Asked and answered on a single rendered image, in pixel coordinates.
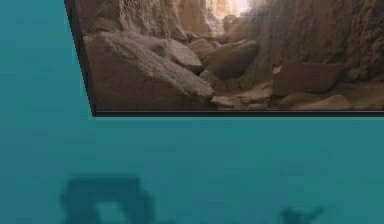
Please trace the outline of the framed brown canyon rock picture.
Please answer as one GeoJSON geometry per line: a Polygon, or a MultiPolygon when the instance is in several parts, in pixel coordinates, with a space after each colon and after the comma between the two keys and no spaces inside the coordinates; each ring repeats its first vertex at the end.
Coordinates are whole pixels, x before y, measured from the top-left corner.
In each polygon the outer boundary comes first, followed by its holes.
{"type": "Polygon", "coordinates": [[[384,112],[384,0],[64,0],[95,116],[384,112]]]}

